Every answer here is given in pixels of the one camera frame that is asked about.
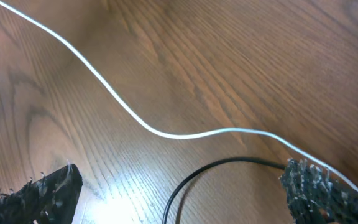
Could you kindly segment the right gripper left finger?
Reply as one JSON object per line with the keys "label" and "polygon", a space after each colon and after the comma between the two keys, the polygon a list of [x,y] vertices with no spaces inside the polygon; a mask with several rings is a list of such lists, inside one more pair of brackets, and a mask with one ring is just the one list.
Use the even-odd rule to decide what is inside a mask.
{"label": "right gripper left finger", "polygon": [[68,164],[17,192],[0,192],[0,224],[72,223],[82,186],[77,166]]}

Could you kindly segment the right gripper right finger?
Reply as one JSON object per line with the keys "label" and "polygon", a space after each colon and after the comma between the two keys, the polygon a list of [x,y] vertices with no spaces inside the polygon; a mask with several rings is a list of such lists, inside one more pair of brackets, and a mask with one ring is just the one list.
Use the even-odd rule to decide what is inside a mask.
{"label": "right gripper right finger", "polygon": [[329,170],[290,159],[280,182],[295,223],[358,223],[358,191],[329,176]]}

